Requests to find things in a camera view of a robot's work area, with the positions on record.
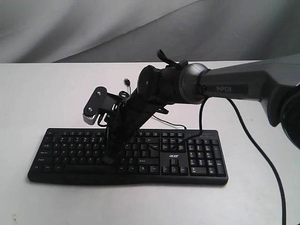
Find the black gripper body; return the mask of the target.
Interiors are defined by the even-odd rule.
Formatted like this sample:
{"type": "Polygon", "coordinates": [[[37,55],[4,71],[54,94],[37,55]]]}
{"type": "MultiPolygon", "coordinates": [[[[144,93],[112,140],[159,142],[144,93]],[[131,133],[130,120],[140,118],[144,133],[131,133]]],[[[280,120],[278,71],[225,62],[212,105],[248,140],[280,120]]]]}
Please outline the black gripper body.
{"type": "Polygon", "coordinates": [[[155,113],[168,114],[165,104],[145,101],[137,90],[118,103],[114,114],[106,116],[107,149],[121,150],[138,129],[155,113]]]}

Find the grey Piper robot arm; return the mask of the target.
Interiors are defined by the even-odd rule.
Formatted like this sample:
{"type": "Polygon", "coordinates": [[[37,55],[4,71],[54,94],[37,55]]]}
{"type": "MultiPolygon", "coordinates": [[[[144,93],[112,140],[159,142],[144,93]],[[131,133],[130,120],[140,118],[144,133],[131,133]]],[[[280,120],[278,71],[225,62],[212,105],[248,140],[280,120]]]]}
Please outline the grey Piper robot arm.
{"type": "Polygon", "coordinates": [[[209,69],[200,63],[168,60],[164,69],[146,66],[137,87],[107,123],[104,161],[112,164],[123,144],[160,108],[202,104],[208,98],[261,103],[270,125],[281,125],[300,144],[300,56],[298,54],[209,69]]]}

